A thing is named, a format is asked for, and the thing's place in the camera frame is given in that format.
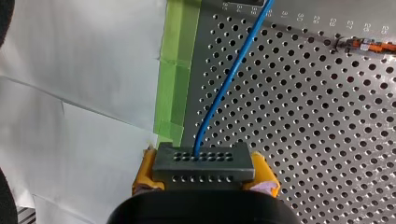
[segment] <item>white paper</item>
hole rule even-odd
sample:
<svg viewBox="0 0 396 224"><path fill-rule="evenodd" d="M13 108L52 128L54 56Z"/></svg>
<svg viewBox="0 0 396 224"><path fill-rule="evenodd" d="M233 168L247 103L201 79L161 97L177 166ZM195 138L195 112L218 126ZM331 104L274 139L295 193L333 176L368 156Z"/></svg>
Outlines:
<svg viewBox="0 0 396 224"><path fill-rule="evenodd" d="M82 217L68 213L54 203L35 196L35 223L37 224L92 224Z"/></svg>
<svg viewBox="0 0 396 224"><path fill-rule="evenodd" d="M157 139L3 77L0 115L0 166L17 201L25 190L91 223L131 196L143 149Z"/></svg>
<svg viewBox="0 0 396 224"><path fill-rule="evenodd" d="M18 0L0 76L151 131L165 0Z"/></svg>

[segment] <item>perforated metal sheet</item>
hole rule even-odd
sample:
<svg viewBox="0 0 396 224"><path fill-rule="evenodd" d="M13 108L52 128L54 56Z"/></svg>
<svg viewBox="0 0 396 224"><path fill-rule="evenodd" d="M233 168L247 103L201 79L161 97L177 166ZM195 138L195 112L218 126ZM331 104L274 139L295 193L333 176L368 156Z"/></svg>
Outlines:
<svg viewBox="0 0 396 224"><path fill-rule="evenodd" d="M337 34L393 39L394 9L277 0L211 120L205 145L261 151L302 223L396 223L394 59L331 51ZM203 1L182 145L193 144L259 10Z"/></svg>

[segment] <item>blue cable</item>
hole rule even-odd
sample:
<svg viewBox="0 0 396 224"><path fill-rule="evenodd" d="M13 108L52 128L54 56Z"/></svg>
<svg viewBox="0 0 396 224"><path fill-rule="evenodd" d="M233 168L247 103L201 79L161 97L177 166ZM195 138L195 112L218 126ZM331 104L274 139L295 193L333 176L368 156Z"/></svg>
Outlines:
<svg viewBox="0 0 396 224"><path fill-rule="evenodd" d="M235 61L233 62L233 66L231 67L231 70L230 70L230 75L228 75L225 78L218 94L216 95L215 100L212 103L212 106L210 106L209 111L206 113L204 121L202 122L202 124L198 130L198 133L195 136L194 149L192 152L194 157L199 156L201 142L205 135L205 129L207 129L210 119L212 119L213 115L215 114L215 111L219 107L221 98L223 97L225 92L230 87L231 82L233 81L233 77L235 76L236 72L238 71L239 65L241 65L242 60L245 58L246 54L248 53L248 50L250 49L250 46L253 43L253 40L256 37L256 34L262 28L262 23L265 20L265 16L267 15L268 10L271 8L273 3L274 3L274 0L267 0L265 2L265 5L262 8L262 11L260 12L259 17L254 22L253 28L251 29L250 34L247 36L247 40L245 41L244 45L242 46L241 50L239 51L238 56L236 57Z"/></svg>

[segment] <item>green tape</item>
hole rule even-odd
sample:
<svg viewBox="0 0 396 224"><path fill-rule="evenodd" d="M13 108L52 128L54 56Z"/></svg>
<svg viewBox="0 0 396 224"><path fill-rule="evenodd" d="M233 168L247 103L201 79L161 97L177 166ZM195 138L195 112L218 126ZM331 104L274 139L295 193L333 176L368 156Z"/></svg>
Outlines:
<svg viewBox="0 0 396 224"><path fill-rule="evenodd" d="M191 60L201 0L168 0L160 59L154 132L181 143Z"/></svg>

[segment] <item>metal bracket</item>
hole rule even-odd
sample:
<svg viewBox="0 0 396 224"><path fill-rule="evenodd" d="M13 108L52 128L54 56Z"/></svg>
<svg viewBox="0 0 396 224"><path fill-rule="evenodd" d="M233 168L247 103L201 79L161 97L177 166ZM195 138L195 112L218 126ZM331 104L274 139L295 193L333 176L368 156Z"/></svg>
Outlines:
<svg viewBox="0 0 396 224"><path fill-rule="evenodd" d="M152 178L166 189L241 189L254 178L246 143L234 147L201 147L199 158L191 147L161 143L152 167Z"/></svg>

